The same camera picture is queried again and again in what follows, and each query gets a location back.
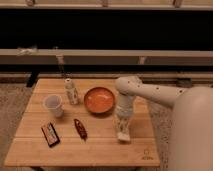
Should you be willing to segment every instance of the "chocolate bar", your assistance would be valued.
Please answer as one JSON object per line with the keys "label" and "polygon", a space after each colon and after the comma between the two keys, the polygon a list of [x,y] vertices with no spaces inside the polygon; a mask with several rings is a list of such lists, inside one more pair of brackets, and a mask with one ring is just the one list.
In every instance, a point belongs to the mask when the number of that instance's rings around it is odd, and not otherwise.
{"label": "chocolate bar", "polygon": [[45,139],[49,147],[53,147],[54,145],[60,142],[60,139],[53,127],[52,123],[48,123],[41,127],[42,132],[44,133]]}

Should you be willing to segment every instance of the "floor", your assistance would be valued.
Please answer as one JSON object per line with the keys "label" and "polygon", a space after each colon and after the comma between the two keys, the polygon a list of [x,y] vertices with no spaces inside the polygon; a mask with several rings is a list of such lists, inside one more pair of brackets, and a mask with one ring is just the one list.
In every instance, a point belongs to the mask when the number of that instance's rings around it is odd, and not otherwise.
{"label": "floor", "polygon": [[[12,138],[21,120],[33,88],[26,88],[24,83],[0,84],[0,171],[30,171],[27,167],[5,167],[4,159],[10,147]],[[143,168],[45,168],[48,171],[166,171],[168,161],[168,140],[171,127],[171,110],[153,102],[148,102],[154,131],[157,140],[161,166]]]}

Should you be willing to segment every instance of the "white container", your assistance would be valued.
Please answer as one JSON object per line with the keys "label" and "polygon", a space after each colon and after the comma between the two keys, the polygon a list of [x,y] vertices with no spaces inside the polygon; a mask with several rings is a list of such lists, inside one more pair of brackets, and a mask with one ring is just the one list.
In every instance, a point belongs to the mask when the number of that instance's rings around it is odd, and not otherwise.
{"label": "white container", "polygon": [[78,92],[75,88],[73,81],[70,78],[65,80],[65,89],[67,92],[67,97],[70,101],[70,104],[78,104]]}
{"label": "white container", "polygon": [[61,117],[63,114],[62,99],[59,95],[47,96],[43,101],[43,106],[48,109],[55,117]]}

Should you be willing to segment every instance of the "logo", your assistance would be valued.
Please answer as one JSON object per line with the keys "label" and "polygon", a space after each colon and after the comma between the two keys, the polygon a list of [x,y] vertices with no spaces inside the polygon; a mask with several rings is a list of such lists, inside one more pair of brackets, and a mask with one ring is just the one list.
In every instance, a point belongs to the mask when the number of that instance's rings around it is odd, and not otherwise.
{"label": "logo", "polygon": [[144,149],[143,154],[144,154],[144,156],[142,157],[143,160],[154,160],[154,158],[150,156],[149,149]]}

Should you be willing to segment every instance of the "table leg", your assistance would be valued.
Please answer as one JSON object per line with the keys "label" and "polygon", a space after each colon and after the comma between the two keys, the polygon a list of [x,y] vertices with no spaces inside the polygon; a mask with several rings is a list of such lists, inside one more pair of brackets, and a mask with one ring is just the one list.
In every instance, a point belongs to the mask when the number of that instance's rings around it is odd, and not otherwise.
{"label": "table leg", "polygon": [[34,171],[44,171],[44,169],[42,169],[41,167],[30,167],[31,169],[33,169]]}

